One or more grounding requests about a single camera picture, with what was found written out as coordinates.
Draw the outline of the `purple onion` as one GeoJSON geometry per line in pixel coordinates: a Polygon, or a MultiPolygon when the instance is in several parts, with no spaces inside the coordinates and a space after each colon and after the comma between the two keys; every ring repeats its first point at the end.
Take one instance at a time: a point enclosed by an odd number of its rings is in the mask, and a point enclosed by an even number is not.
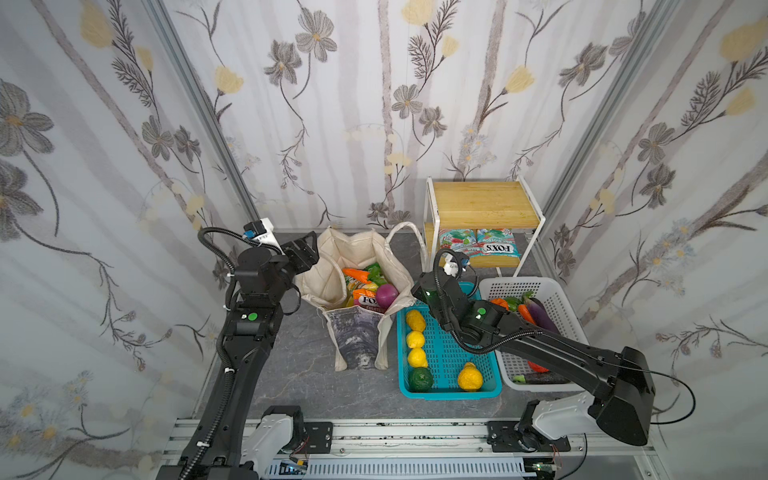
{"type": "Polygon", "coordinates": [[[399,296],[399,291],[392,284],[383,284],[375,292],[376,302],[383,310],[387,310],[399,296]]]}

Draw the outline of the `orange carrot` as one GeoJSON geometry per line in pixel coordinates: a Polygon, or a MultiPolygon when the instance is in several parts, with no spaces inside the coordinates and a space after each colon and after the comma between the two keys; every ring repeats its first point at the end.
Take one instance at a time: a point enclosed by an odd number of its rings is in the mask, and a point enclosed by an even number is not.
{"type": "Polygon", "coordinates": [[[370,273],[366,270],[359,270],[353,268],[343,268],[342,273],[362,284],[370,284],[372,280],[369,278],[370,273]]]}

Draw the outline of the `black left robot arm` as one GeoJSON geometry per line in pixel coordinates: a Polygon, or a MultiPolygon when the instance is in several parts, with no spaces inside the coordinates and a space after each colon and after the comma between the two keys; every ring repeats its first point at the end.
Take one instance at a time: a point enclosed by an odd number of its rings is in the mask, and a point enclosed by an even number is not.
{"type": "Polygon", "coordinates": [[[197,430],[179,460],[159,469],[160,479],[263,479],[274,456],[306,438],[301,410],[293,406],[271,410],[254,439],[245,439],[244,429],[285,315],[281,301],[295,288],[296,277],[319,261],[317,235],[274,245],[257,240],[249,229],[238,237],[246,250],[231,260],[210,240],[215,231],[206,227],[198,239],[224,261],[230,279],[216,343],[221,368],[197,430]]]}

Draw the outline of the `green snack bag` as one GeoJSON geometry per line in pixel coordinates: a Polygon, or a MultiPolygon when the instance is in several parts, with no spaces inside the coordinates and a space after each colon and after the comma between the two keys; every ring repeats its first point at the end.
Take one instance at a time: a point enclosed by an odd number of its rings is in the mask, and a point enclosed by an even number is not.
{"type": "Polygon", "coordinates": [[[370,284],[362,284],[343,274],[345,278],[347,292],[351,296],[352,296],[353,290],[367,289],[367,290],[372,290],[376,292],[379,286],[389,283],[388,279],[383,273],[383,270],[381,269],[381,266],[378,263],[374,263],[372,265],[369,265],[366,268],[359,269],[359,270],[368,271],[370,273],[369,278],[372,280],[372,282],[370,284]]]}

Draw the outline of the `orange snack bag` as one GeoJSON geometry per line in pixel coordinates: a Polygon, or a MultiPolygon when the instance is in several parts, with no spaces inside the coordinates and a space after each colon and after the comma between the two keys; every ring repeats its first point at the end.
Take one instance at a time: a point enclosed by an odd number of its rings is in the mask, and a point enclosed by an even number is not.
{"type": "Polygon", "coordinates": [[[367,289],[357,289],[352,291],[352,305],[378,313],[383,313],[385,311],[377,300],[376,292],[367,289]]]}

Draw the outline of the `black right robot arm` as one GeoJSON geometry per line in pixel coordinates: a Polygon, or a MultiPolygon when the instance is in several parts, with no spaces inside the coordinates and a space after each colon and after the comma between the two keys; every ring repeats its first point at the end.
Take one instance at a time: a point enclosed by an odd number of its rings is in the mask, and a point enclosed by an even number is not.
{"type": "Polygon", "coordinates": [[[471,299],[440,269],[422,274],[411,292],[466,352],[507,352],[582,388],[580,395],[527,404],[514,427],[521,450],[535,452],[569,435],[595,432],[632,446],[647,444],[656,390],[640,351],[605,350],[535,326],[487,300],[471,299]]]}

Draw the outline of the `cream canvas tote bag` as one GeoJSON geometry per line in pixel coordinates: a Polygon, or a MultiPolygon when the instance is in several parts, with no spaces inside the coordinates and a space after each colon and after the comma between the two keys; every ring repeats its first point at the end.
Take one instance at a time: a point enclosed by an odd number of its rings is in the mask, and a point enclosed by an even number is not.
{"type": "Polygon", "coordinates": [[[422,235],[415,224],[401,222],[386,236],[373,230],[347,235],[326,229],[318,237],[318,263],[298,276],[302,299],[324,317],[337,371],[389,367],[387,340],[394,316],[416,303],[414,280],[391,247],[404,228],[414,232],[420,265],[425,266],[422,235]]]}

